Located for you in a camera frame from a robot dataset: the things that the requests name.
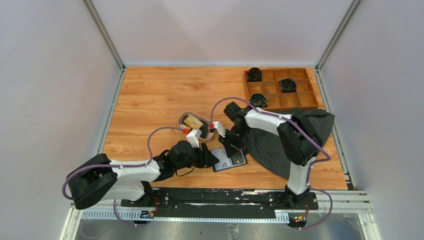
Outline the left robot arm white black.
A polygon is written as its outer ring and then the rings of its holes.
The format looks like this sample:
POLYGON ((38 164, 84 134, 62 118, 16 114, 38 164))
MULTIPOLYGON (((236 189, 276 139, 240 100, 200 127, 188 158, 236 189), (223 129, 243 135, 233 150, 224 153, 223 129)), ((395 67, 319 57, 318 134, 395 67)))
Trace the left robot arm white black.
POLYGON ((152 182, 167 180, 183 168, 209 168, 219 163, 205 143, 193 147, 181 140, 152 160, 117 161, 99 153, 72 171, 64 186, 78 210, 88 209, 101 201, 128 200, 140 206, 153 201, 152 182))

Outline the black card holder wallet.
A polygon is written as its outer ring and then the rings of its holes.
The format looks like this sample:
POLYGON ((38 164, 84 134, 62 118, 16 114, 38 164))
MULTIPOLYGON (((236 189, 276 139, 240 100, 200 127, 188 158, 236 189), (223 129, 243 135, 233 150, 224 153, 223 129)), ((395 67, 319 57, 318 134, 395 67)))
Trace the black card holder wallet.
POLYGON ((219 162, 215 163, 212 168, 214 172, 220 172, 231 168, 246 165, 248 163, 246 155, 242 150, 237 151, 231 157, 227 157, 224 148, 218 148, 211 151, 212 155, 218 158, 219 162))

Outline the silver VIP credit card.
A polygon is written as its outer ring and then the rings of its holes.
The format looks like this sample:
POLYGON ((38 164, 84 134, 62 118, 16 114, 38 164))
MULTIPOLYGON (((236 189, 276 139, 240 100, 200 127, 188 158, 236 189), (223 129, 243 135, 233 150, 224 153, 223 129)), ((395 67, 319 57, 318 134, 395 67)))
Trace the silver VIP credit card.
POLYGON ((211 153, 219 159, 219 163, 213 166, 214 172, 223 171, 233 166, 231 158, 227 157, 224 148, 218 148, 211 151, 211 153))

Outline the wooden compartment tray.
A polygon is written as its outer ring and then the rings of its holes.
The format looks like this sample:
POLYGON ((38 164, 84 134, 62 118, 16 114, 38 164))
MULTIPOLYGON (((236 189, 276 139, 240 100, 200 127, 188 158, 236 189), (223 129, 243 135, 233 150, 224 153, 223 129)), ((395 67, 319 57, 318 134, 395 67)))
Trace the wooden compartment tray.
POLYGON ((305 67, 252 67, 243 74, 246 99, 270 112, 317 109, 312 76, 305 67))

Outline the black rolled belt green pattern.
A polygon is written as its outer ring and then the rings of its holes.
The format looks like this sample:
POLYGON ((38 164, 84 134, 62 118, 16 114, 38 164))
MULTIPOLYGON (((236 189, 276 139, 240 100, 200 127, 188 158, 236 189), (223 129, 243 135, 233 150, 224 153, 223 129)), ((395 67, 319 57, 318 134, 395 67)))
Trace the black rolled belt green pattern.
POLYGON ((268 106, 268 99, 262 93, 254 93, 249 97, 249 102, 257 108, 266 108, 268 106))

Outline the black rolled belt top left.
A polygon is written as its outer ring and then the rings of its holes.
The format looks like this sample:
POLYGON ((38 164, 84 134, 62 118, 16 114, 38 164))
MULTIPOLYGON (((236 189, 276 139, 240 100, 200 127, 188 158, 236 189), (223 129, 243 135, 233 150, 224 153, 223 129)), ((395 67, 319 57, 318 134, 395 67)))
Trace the black rolled belt top left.
POLYGON ((262 75, 263 73, 258 67, 252 67, 246 73, 247 82, 261 82, 262 75))

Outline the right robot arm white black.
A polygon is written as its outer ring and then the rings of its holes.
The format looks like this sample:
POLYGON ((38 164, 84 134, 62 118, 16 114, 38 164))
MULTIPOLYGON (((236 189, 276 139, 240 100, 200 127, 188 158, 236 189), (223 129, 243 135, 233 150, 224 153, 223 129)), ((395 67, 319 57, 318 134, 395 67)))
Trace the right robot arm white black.
POLYGON ((242 138, 250 130, 259 129, 279 138, 290 161, 282 202, 292 209, 301 207, 310 193, 311 164, 323 145, 322 138, 307 116, 301 112, 278 114, 251 106, 241 108, 235 102, 229 103, 223 112, 233 122, 233 127, 228 130, 214 122, 209 128, 218 131, 218 140, 228 158, 242 149, 242 138))

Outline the aluminium frame rail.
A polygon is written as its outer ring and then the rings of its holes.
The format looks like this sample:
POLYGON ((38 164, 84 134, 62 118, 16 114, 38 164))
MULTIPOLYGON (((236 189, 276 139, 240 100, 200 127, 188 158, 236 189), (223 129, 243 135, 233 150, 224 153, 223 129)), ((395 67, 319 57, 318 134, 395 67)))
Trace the aluminium frame rail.
POLYGON ((72 206, 62 240, 378 240, 364 191, 314 191, 317 210, 276 210, 275 218, 142 218, 154 207, 122 207, 107 200, 72 206))

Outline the dark grey dotted cloth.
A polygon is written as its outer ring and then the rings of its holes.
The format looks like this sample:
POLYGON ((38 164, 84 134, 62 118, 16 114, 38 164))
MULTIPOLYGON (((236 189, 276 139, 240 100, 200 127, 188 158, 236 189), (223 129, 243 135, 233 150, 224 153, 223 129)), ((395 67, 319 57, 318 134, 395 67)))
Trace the dark grey dotted cloth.
MULTIPOLYGON (((326 143, 332 132, 335 115, 324 109, 301 110, 298 107, 288 111, 277 111, 278 114, 293 115, 303 113, 315 128, 323 143, 326 143)), ((291 162, 286 156, 280 138, 265 130, 252 128, 244 136, 243 149, 261 166, 279 177, 288 179, 291 162)))

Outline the pink oval card tray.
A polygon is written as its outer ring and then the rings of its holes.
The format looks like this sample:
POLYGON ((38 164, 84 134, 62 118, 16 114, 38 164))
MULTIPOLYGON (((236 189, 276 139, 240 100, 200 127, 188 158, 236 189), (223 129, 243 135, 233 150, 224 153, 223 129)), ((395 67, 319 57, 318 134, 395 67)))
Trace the pink oval card tray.
POLYGON ((202 143, 208 143, 214 138, 215 133, 209 129, 210 123, 208 119, 192 111, 183 112, 177 120, 177 125, 183 129, 200 130, 199 141, 202 143))

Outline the black credit card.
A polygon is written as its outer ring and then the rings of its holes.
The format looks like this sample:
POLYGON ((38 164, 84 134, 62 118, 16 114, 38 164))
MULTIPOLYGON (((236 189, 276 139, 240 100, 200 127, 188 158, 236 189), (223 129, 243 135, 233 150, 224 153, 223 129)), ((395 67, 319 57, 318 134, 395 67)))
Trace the black credit card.
POLYGON ((245 154, 241 150, 231 156, 231 162, 233 166, 242 166, 248 163, 245 154))

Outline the black rolled belt middle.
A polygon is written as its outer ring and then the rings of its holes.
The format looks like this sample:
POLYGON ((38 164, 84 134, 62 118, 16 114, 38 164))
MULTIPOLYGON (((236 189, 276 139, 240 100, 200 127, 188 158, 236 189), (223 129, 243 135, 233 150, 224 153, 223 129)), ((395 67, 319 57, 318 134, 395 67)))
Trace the black rolled belt middle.
POLYGON ((296 93, 297 83, 290 78, 285 78, 279 82, 279 88, 281 93, 296 93))

